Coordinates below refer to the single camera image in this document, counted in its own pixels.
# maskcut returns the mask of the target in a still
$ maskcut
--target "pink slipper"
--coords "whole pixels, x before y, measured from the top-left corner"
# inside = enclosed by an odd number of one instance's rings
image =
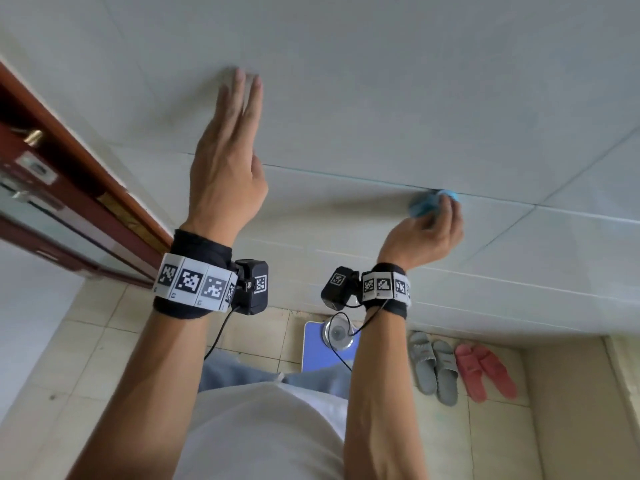
[[[515,399],[518,396],[516,384],[509,377],[507,368],[500,362],[498,356],[482,345],[474,347],[474,355],[500,394],[507,399]]]
[[[471,347],[466,344],[456,347],[456,363],[469,397],[476,403],[484,403],[486,391],[482,384],[482,368]]]

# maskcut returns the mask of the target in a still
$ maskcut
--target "slipper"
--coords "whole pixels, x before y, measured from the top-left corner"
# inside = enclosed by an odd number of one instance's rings
[[[436,392],[436,356],[433,354],[429,336],[423,331],[416,331],[409,337],[409,357],[413,362],[418,389],[423,394],[432,395]]]
[[[469,397],[476,403],[484,403],[486,391],[482,384],[482,368],[471,347],[466,344],[456,347],[456,363]]]
[[[455,406],[458,402],[458,366],[453,348],[442,340],[433,343],[436,355],[436,380],[438,389],[436,396],[445,406]]]
[[[474,355],[478,359],[480,367],[495,384],[500,394],[507,399],[515,399],[518,396],[516,384],[509,377],[507,368],[500,362],[498,356],[482,345],[474,347]]]

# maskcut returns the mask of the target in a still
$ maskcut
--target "white t-shirt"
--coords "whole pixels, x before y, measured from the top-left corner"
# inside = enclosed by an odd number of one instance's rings
[[[266,382],[201,392],[176,479],[342,479],[347,401]]]

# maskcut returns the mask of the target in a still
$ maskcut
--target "blue sponge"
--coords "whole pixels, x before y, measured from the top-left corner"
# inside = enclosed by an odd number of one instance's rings
[[[458,194],[451,190],[428,190],[412,199],[409,203],[409,215],[411,217],[421,217],[429,212],[438,211],[441,195],[448,195],[451,199],[459,202]]]

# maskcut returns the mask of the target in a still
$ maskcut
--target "light blue jeans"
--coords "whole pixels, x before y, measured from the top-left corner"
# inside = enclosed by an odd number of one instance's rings
[[[343,363],[317,371],[284,374],[284,377],[280,377],[279,373],[249,367],[238,361],[233,354],[218,349],[213,350],[204,362],[198,392],[280,379],[284,384],[349,398],[351,371]]]

